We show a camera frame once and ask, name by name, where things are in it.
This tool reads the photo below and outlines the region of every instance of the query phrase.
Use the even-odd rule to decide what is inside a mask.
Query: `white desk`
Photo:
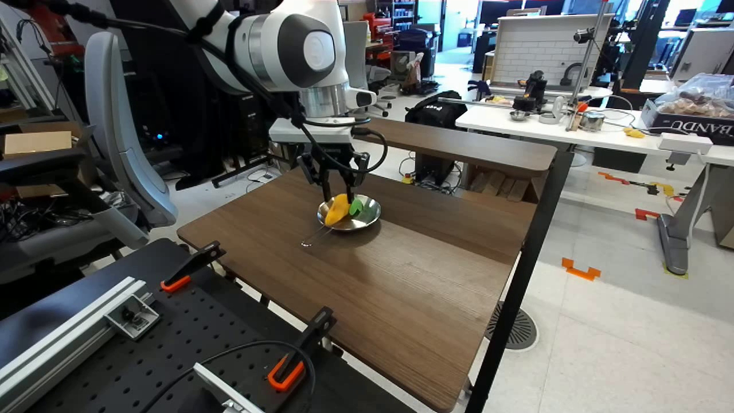
[[[541,124],[536,115],[525,120],[509,118],[509,107],[495,104],[470,104],[465,115],[456,118],[460,128],[512,134],[512,137],[528,137],[528,140],[543,140],[557,143],[580,143],[580,147],[598,147],[598,149],[617,149],[630,154],[656,154],[671,156],[671,150],[659,149],[661,137],[644,134],[644,137],[627,137],[624,125],[630,124],[634,109],[605,109],[608,120],[598,132],[587,131],[566,131],[566,120],[561,124]],[[713,196],[718,190],[725,190],[728,184],[734,178],[734,147],[713,147],[706,158],[712,168],[712,178],[706,190],[704,174],[691,187],[686,202],[675,215],[659,217],[659,236],[663,247],[663,259],[671,273],[686,275],[689,273],[689,226],[695,221],[704,210],[712,208]]]
[[[644,137],[624,134],[622,125],[617,124],[628,124],[630,115],[639,116],[636,109],[605,109],[608,120],[614,120],[614,124],[603,124],[598,132],[587,132],[587,131],[566,131],[566,120],[541,124],[536,115],[532,115],[528,120],[514,120],[509,118],[509,107],[470,104],[456,118],[456,125],[470,128],[470,131],[525,137],[525,140],[671,156],[671,150],[659,149],[661,137],[656,134],[644,134]],[[706,162],[734,168],[734,147],[713,147],[706,156]]]

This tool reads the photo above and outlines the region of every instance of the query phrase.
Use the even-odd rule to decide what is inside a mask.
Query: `metal bracket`
[[[196,363],[194,371],[198,377],[205,380],[205,387],[223,402],[224,413],[261,413],[260,405],[255,405],[249,397],[244,397],[239,390],[235,390],[227,380],[216,375],[211,368],[205,365]]]
[[[143,298],[130,295],[126,302],[113,310],[106,318],[130,340],[138,340],[161,318],[161,314],[151,310]]]
[[[33,407],[33,404],[114,334],[113,325],[133,340],[150,329],[161,317],[135,295],[143,286],[143,279],[125,278],[67,322],[8,363],[0,368],[0,413]]]

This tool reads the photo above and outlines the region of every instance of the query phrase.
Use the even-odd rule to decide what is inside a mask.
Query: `black stand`
[[[565,180],[569,176],[569,170],[573,162],[573,149],[575,147],[561,147],[561,150],[556,154],[556,159],[549,171],[547,190],[539,200],[539,207],[535,210],[535,217],[532,217],[528,236],[525,236],[523,256],[522,256],[516,273],[512,278],[512,283],[507,289],[507,298],[503,302],[497,325],[492,334],[489,349],[486,349],[483,366],[479,366],[477,382],[476,382],[472,395],[468,399],[468,405],[465,405],[468,413],[483,413],[486,397],[489,397],[489,387],[497,375],[505,345],[509,341],[514,320],[522,312],[522,302],[525,298],[525,289],[530,283],[536,256],[543,247],[543,237],[549,234],[561,193],[562,193]]]

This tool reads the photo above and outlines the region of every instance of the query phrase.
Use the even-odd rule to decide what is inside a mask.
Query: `clamp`
[[[297,349],[300,349],[305,356],[312,356],[320,349],[322,337],[338,322],[331,306],[322,306],[315,318],[308,322],[308,328],[300,333]],[[290,392],[294,390],[305,373],[305,365],[300,360],[304,356],[299,350],[291,350],[282,356],[273,368],[268,371],[268,384],[276,392]]]
[[[163,279],[161,291],[176,294],[176,291],[187,289],[191,283],[191,279],[194,279],[191,275],[196,270],[210,266],[211,260],[216,260],[223,255],[224,255],[224,249],[221,247],[219,240],[210,243],[206,247],[191,255],[168,279]]]

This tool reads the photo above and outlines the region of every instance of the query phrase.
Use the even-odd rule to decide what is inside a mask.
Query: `brown tabletop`
[[[550,143],[454,128],[437,128],[393,118],[371,118],[370,128],[383,132],[391,147],[431,154],[438,158],[454,158],[477,168],[507,170],[522,176],[549,171],[556,156],[556,147]]]
[[[361,234],[320,229],[322,190],[299,171],[179,234],[196,247],[221,240],[224,268],[300,318],[332,306],[335,341],[418,399],[449,410],[535,207],[448,196],[379,176],[367,176],[361,193],[383,203],[383,219]]]

